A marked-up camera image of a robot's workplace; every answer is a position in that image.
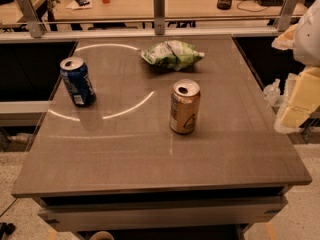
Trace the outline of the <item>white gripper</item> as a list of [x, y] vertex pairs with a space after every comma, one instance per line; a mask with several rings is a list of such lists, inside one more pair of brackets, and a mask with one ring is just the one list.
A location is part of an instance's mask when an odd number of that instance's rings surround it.
[[271, 46], [292, 50], [296, 61], [306, 66], [298, 75], [290, 73], [285, 82], [282, 103], [274, 129], [278, 133], [297, 132], [320, 106], [320, 0], [316, 0], [298, 25], [290, 26]]

